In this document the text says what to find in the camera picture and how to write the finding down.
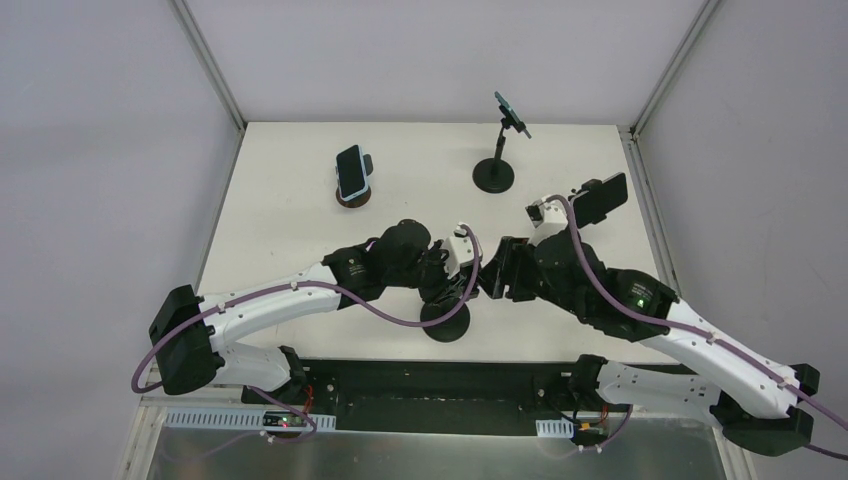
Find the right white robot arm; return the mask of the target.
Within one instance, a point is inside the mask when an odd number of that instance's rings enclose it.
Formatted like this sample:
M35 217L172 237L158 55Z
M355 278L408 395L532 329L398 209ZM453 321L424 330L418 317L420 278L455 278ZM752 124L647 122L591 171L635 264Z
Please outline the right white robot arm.
M770 360L727 337L651 275L611 268L568 230L537 243L502 238L483 268L492 299L543 300L601 333L678 361L686 373L641 369L583 354L569 377L569 400L651 407L718 429L733 444L777 457L812 446L814 419L799 405L817 392L808 364Z

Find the black round-base phone stand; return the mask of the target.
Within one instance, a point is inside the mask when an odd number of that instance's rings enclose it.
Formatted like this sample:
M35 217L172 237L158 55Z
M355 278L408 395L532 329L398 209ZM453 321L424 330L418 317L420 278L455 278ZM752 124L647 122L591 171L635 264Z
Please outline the black round-base phone stand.
M420 311L419 320L427 322L441 318L449 313L455 306L460 308L443 322L423 328L425 334L432 340L441 343L451 343L464 336L471 323L471 312L465 304L460 303L461 297L443 296L438 300L426 302Z

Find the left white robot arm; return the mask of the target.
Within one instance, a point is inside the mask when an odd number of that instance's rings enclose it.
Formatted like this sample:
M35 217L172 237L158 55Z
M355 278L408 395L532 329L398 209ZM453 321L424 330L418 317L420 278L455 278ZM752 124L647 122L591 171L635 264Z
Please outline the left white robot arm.
M474 296L481 260L469 225L460 223L447 238L435 241L423 224L405 219L379 237L340 248L266 284L206 297L189 284L176 287L150 324L151 349L134 372L131 388L138 394L163 389L178 396L213 383L235 384L293 404L305 390L293 351L246 345L243 338L353 305L395 325L435 327ZM404 320L373 304L389 288L416 290L431 304L447 298L454 303L432 320Z

